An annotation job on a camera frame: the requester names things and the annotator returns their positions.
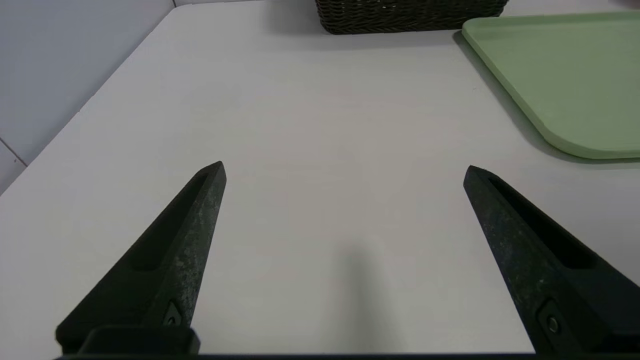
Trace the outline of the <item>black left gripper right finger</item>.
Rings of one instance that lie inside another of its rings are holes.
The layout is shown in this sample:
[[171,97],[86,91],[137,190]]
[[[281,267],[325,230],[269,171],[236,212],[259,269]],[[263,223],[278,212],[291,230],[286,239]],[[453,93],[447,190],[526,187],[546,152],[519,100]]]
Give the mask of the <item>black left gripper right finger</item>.
[[637,356],[640,289],[498,175],[464,191],[535,353]]

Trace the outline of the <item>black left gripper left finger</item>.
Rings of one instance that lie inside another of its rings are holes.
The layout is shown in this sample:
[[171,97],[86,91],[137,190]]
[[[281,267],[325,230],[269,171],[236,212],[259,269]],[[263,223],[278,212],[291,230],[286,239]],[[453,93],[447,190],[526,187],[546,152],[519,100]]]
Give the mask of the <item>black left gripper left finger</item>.
[[63,354],[198,354],[191,328],[226,170],[203,167],[55,330]]

